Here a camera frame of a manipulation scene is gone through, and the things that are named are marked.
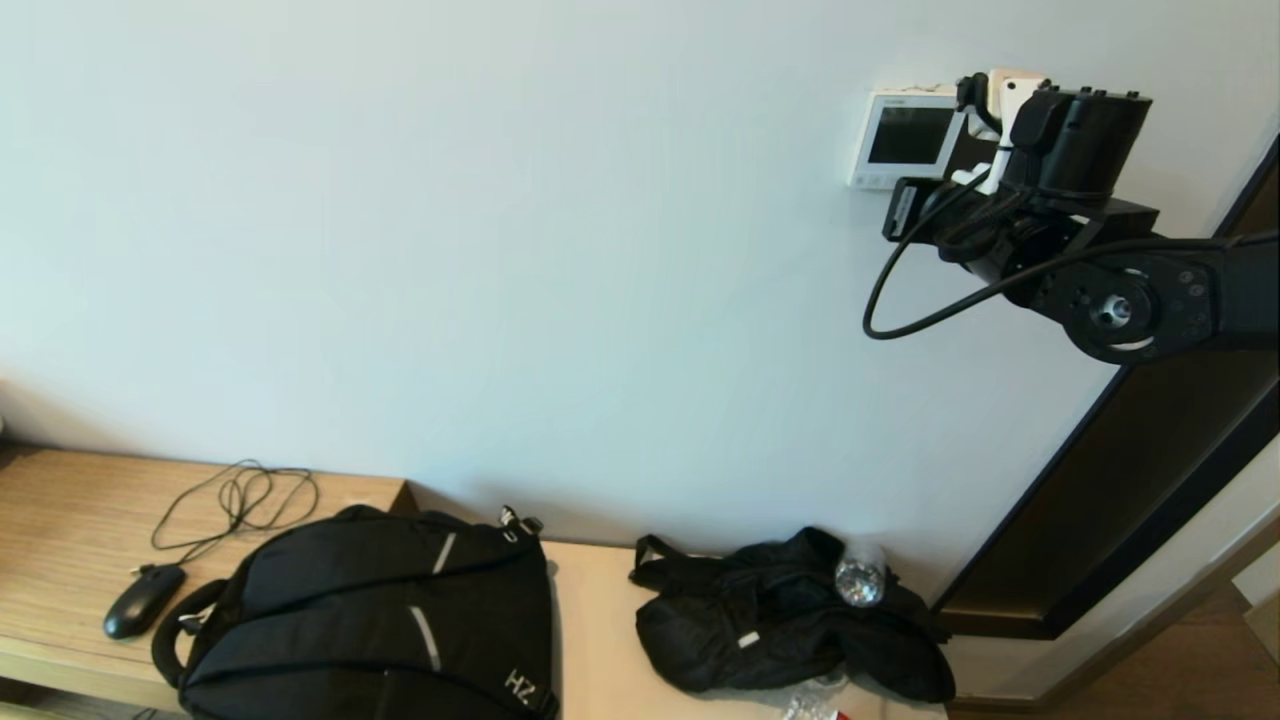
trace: robotic arm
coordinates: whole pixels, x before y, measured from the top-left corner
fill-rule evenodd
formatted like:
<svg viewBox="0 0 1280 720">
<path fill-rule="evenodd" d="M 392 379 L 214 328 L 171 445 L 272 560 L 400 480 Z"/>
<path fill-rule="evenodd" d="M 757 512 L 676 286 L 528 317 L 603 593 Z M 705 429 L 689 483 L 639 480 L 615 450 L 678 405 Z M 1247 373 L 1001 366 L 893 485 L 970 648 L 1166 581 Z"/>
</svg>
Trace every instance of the robotic arm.
<svg viewBox="0 0 1280 720">
<path fill-rule="evenodd" d="M 1277 347 L 1277 242 L 1257 237 L 1169 240 L 1158 210 L 1112 197 L 1151 100 L 1082 87 L 1062 91 L 1032 73 L 996 70 L 957 83 L 970 133 L 1000 138 L 995 160 L 951 181 L 902 178 L 883 234 L 899 242 L 867 305 L 877 340 L 919 332 L 1004 295 L 1060 323 L 1076 347 L 1116 364 L 1193 347 Z M 895 331 L 872 316 L 909 243 L 988 287 Z"/>
</svg>

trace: wooden floor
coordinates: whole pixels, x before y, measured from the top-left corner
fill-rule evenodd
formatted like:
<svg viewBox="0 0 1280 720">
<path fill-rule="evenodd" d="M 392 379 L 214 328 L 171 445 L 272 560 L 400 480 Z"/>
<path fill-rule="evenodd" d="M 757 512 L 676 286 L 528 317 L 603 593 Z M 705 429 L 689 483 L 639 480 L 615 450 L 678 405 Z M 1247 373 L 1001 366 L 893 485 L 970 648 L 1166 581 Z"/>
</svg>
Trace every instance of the wooden floor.
<svg viewBox="0 0 1280 720">
<path fill-rule="evenodd" d="M 1027 720 L 1277 720 L 1280 673 L 1230 583 L 1100 680 Z M 952 720 L 1015 720 L 951 711 Z"/>
</svg>

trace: reflective stripe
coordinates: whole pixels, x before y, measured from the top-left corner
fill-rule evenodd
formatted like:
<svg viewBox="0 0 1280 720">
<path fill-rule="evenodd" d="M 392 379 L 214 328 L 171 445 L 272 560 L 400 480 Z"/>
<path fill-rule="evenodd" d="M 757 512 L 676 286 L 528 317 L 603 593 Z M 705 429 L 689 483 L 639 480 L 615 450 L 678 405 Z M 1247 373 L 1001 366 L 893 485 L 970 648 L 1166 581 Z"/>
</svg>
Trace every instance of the reflective stripe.
<svg viewBox="0 0 1280 720">
<path fill-rule="evenodd" d="M 408 611 L 413 614 L 413 619 L 417 620 L 417 629 L 422 632 L 422 639 L 426 641 L 426 653 L 431 656 L 431 670 L 439 673 L 440 648 L 435 647 L 435 635 L 431 634 L 431 626 L 426 624 L 426 616 L 422 615 L 421 607 L 410 605 Z"/>
<path fill-rule="evenodd" d="M 444 561 L 449 557 L 449 551 L 453 550 L 453 541 L 457 539 L 458 533 L 449 533 L 449 537 L 444 538 L 444 547 L 440 548 L 440 556 L 435 559 L 435 569 L 431 570 L 433 575 L 439 575 L 440 570 L 444 569 Z"/>
</svg>

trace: backpack handle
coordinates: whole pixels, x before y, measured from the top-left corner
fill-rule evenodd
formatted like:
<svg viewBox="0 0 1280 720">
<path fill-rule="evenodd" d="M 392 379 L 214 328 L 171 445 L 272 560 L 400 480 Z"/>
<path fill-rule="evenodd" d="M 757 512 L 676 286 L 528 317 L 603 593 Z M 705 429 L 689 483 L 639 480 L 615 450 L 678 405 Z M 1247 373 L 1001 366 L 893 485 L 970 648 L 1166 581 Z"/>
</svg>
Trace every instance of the backpack handle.
<svg viewBox="0 0 1280 720">
<path fill-rule="evenodd" d="M 204 612 L 218 602 L 225 588 L 227 580 L 214 580 L 204 585 L 175 605 L 156 626 L 155 635 L 151 637 L 151 661 L 155 662 L 156 670 L 170 687 L 178 687 L 182 673 L 186 670 L 178 660 L 177 648 L 178 633 L 182 632 L 182 618 Z"/>
</svg>

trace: black fabric bag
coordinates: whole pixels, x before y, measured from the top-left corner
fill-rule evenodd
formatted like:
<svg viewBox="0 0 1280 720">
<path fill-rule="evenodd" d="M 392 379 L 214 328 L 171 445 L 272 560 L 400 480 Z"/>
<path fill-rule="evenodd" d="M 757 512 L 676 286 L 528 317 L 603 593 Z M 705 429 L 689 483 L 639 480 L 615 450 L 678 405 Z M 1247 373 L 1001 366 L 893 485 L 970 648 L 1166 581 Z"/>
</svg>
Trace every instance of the black fabric bag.
<svg viewBox="0 0 1280 720">
<path fill-rule="evenodd" d="M 805 528 L 787 542 L 723 559 L 690 557 L 648 536 L 631 580 L 658 591 L 636 611 L 654 670 L 686 692 L 771 689 L 826 675 L 841 664 L 902 697 L 945 702 L 955 680 L 924 601 L 888 574 L 884 598 L 852 607 L 835 588 L 845 543 Z M 645 560 L 654 552 L 663 557 Z"/>
<path fill-rule="evenodd" d="M 197 720 L 553 720 L 540 524 L 503 521 L 353 506 L 302 525 L 180 602 L 152 659 Z M 183 667 L 174 641 L 209 606 Z"/>
</svg>

